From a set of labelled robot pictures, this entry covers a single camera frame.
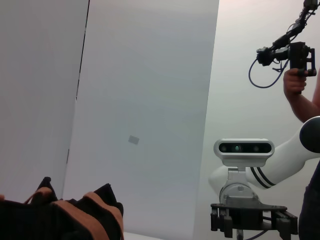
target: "white backdrop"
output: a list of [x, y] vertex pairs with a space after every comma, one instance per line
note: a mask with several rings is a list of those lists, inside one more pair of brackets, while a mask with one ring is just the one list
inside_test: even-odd
[[110, 183], [126, 231], [192, 239], [217, 12], [91, 0], [65, 199]]
[[[303, 8], [303, 0], [220, 0], [212, 71], [205, 122], [200, 182], [196, 205], [194, 240], [222, 240], [221, 232], [210, 231], [210, 204], [218, 197], [208, 184], [208, 177], [222, 165], [214, 154], [214, 143], [221, 138], [266, 138], [277, 146], [287, 141], [301, 123], [294, 116], [283, 94], [282, 78], [269, 89], [258, 89], [248, 79], [248, 70], [256, 50], [270, 47], [294, 23]], [[312, 16], [297, 41], [304, 41], [317, 52], [320, 64], [320, 13]], [[271, 67], [255, 65], [252, 78], [266, 86], [276, 79]], [[311, 99], [316, 78], [307, 80], [303, 94]], [[315, 170], [317, 160], [268, 190], [256, 190], [265, 204], [287, 206], [299, 216], [305, 187]], [[245, 232], [251, 237], [252, 232]], [[280, 239], [277, 232], [268, 232], [259, 240]]]
[[0, 1], [0, 193], [62, 196], [88, 0]]

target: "bag handle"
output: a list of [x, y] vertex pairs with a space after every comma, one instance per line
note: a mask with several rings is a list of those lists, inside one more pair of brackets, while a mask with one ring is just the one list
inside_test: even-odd
[[106, 204], [98, 194], [96, 194], [92, 191], [88, 192], [86, 195], [84, 195], [84, 197], [91, 199], [97, 205], [99, 205], [101, 208], [107, 210], [109, 213], [111, 213], [113, 215], [113, 217], [115, 218], [116, 222], [118, 223], [118, 225], [120, 227], [121, 239], [124, 240], [125, 239], [125, 237], [124, 237], [124, 219], [122, 217], [120, 210], [115, 206], [110, 206], [110, 205]]
[[43, 195], [43, 197], [47, 198], [50, 194], [52, 194], [52, 190], [48, 187], [41, 187], [39, 188], [37, 191], [35, 191], [34, 194], [32, 194], [25, 202], [24, 204], [28, 204], [30, 202], [30, 200], [36, 195], [41, 193]]
[[54, 201], [52, 204], [57, 205], [72, 219], [87, 229], [90, 232], [93, 240], [110, 240], [104, 227], [93, 216], [85, 213], [84, 211], [64, 200]]

